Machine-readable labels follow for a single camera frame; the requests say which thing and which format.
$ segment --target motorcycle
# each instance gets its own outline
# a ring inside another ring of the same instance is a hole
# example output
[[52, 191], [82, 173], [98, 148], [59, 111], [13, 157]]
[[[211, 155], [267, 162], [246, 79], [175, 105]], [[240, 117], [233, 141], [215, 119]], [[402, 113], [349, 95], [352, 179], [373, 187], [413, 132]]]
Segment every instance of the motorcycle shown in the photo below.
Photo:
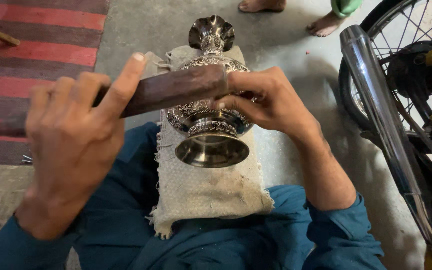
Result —
[[[361, 136], [384, 153], [428, 246], [427, 262], [432, 261], [432, 16], [425, 19], [428, 13], [432, 0], [383, 0], [361, 25], [341, 33], [344, 58], [339, 71], [342, 104], [363, 130]], [[395, 24], [405, 26], [400, 38]]]

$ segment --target person's lap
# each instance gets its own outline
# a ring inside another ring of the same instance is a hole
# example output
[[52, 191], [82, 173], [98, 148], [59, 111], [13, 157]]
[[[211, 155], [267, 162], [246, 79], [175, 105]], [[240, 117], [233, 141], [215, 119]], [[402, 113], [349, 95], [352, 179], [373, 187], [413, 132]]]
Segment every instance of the person's lap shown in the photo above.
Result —
[[159, 199], [158, 132], [147, 123], [126, 133], [113, 169], [81, 213], [86, 230], [74, 247], [83, 269], [208, 269], [214, 264], [267, 269], [268, 264], [275, 268], [274, 262], [302, 267], [314, 244], [306, 237], [311, 218], [300, 186], [270, 188], [275, 206], [270, 215], [181, 220], [173, 225], [171, 239], [155, 237], [145, 217]]

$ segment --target striped mat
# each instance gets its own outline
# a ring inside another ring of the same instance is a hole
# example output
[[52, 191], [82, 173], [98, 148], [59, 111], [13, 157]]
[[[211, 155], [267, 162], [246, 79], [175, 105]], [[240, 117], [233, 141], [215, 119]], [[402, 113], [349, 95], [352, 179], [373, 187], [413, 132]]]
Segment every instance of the striped mat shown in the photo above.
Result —
[[[27, 109], [29, 89], [94, 70], [110, 0], [0, 0], [0, 118]], [[26, 139], [0, 137], [0, 164], [19, 165]]]

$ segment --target finger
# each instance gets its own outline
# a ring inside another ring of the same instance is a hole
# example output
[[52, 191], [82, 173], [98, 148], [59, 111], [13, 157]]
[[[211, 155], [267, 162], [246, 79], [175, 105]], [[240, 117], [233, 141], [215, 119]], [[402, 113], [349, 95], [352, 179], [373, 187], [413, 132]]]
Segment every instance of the finger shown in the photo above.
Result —
[[110, 85], [111, 78], [105, 74], [82, 72], [71, 89], [70, 96], [83, 110], [89, 111], [99, 90]]
[[60, 77], [53, 88], [50, 90], [50, 100], [48, 111], [53, 112], [64, 106], [68, 102], [69, 93], [75, 80], [69, 77]]
[[227, 95], [222, 99], [215, 101], [214, 108], [218, 110], [237, 110], [244, 114], [249, 120], [261, 114], [261, 105], [237, 95]]
[[229, 90], [232, 92], [251, 91], [265, 97], [273, 87], [274, 71], [272, 69], [260, 72], [231, 72], [227, 75]]
[[50, 101], [53, 85], [37, 85], [31, 89], [31, 106], [26, 117], [26, 133], [29, 135], [35, 123], [43, 117]]
[[146, 62], [144, 54], [140, 52], [133, 54], [94, 112], [106, 119], [119, 118], [136, 92]]

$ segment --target engraved metal vase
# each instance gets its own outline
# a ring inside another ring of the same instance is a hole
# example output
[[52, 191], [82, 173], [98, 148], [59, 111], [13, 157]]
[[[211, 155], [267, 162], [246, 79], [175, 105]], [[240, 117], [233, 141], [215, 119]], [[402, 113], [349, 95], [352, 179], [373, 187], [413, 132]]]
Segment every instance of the engraved metal vase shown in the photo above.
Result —
[[[203, 65], [223, 65], [226, 73], [250, 72], [223, 52], [233, 46], [234, 29], [218, 15], [198, 19], [189, 31], [189, 45], [200, 49], [202, 56], [185, 63], [181, 69]], [[209, 99], [169, 108], [167, 120], [188, 136], [176, 147], [182, 162], [196, 167], [223, 168], [238, 164], [249, 155], [249, 147], [239, 139], [248, 132], [250, 123], [236, 110], [209, 108]]]

